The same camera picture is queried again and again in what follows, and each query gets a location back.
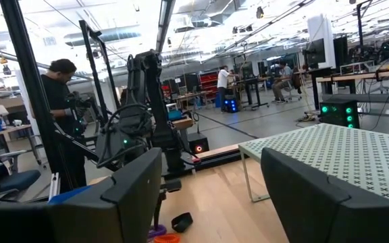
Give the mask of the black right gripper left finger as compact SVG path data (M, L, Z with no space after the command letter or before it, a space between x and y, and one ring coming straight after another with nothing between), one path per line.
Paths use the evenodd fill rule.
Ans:
M161 149L48 203L0 204L0 242L146 242L161 185Z

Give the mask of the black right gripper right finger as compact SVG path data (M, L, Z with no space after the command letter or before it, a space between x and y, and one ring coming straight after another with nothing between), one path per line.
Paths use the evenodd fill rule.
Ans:
M389 199L272 148L261 171L290 242L389 242Z

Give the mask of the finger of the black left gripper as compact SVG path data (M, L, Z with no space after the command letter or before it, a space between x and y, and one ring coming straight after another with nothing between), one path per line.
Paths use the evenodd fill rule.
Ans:
M153 229L154 230L158 230L158 227L159 227L159 214L160 214L160 210L161 210L161 205L162 205L162 202L165 199L166 199L165 191L161 191L159 193L159 196L158 196L158 199L157 199L157 204L156 204L156 207L155 207L155 212L154 212L154 215L153 215Z

